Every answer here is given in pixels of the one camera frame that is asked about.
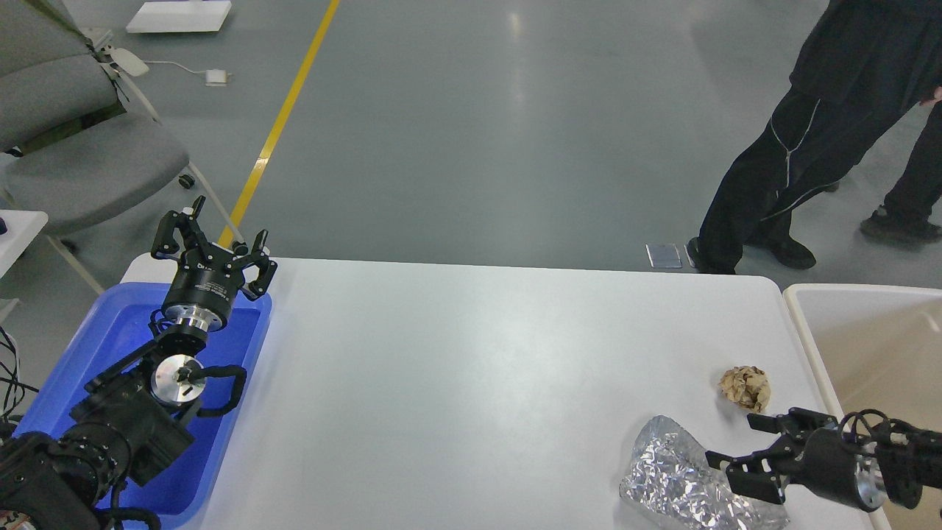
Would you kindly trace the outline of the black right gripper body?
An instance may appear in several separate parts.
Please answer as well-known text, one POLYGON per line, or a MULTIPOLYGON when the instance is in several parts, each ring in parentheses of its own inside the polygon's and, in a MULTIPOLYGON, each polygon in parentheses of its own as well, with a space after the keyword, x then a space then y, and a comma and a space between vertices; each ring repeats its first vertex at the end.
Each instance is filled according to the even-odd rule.
POLYGON ((818 497, 865 512, 888 499, 884 477, 874 456, 861 455, 837 430, 818 429, 807 437, 795 459, 791 483, 818 497))

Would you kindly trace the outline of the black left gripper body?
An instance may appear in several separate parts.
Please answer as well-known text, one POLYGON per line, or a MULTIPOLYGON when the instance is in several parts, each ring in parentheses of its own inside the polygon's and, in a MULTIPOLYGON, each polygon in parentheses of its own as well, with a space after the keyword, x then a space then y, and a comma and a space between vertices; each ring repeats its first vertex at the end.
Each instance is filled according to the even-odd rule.
POLYGON ((177 261, 174 281, 161 306, 163 315, 177 323, 195 321, 195 328, 216 331, 225 328, 243 276, 227 269, 236 255, 229 251, 182 252, 177 261))

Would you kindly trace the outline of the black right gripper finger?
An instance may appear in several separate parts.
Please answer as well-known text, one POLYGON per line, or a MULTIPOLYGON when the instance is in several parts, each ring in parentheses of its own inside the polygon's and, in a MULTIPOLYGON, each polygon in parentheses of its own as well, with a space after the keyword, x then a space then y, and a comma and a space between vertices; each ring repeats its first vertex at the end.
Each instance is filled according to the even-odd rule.
POLYGON ((764 415, 747 413, 750 429, 770 434, 785 435, 797 442, 804 442, 812 432, 818 429, 837 429, 839 422, 831 414, 790 407, 786 414, 764 415))
POLYGON ((746 456, 733 457, 715 450, 706 451, 704 456, 710 467, 726 474, 728 486, 734 494, 770 504, 784 504, 790 472, 795 469, 801 450, 803 446, 797 442, 777 440, 767 449, 756 450, 746 456))

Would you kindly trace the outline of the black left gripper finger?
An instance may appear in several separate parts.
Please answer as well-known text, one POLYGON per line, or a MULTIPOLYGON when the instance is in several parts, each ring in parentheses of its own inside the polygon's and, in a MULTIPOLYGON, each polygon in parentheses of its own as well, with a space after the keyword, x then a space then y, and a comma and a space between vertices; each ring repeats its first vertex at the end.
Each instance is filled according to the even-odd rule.
POLYGON ((171 259, 179 261, 177 255, 181 248, 186 251, 196 250, 202 261, 210 258, 210 242, 199 227, 198 217, 206 197, 198 196, 192 206, 185 211, 169 211, 156 228, 156 234, 150 255, 152 258, 164 261, 171 259))
POLYGON ((249 252, 238 256, 238 287, 249 301, 256 301, 268 292, 278 269, 266 248, 268 237, 268 230, 259 231, 249 252), (247 280, 246 269, 256 269, 255 278, 247 280))

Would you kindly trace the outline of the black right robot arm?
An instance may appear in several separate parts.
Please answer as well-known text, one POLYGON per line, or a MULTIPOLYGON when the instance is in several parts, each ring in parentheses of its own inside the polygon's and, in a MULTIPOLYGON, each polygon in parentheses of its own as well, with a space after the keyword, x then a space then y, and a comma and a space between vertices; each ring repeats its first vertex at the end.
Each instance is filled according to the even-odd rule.
POLYGON ((801 407, 767 416, 750 413, 751 429, 775 442, 746 456, 708 450, 706 462, 726 474, 734 494, 786 503, 799 485, 819 498, 872 513, 891 502, 915 509, 923 490, 941 487, 940 433, 876 409, 838 419, 801 407))

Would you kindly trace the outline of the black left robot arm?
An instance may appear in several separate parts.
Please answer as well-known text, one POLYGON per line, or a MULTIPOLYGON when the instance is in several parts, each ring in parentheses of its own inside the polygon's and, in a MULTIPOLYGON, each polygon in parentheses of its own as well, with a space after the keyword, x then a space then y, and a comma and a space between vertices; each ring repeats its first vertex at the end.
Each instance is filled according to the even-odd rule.
POLYGON ((259 231, 248 250, 212 244, 198 224, 205 198, 169 211, 158 224, 151 256, 176 264, 162 306, 152 312, 152 338, 85 384, 61 437, 38 431, 2 445, 4 529, 121 529, 156 513, 123 507, 129 481, 146 485, 167 470, 195 437, 194 418, 218 418, 238 406, 248 370, 205 366, 199 352, 226 328, 240 294, 266 294, 278 269, 259 231))

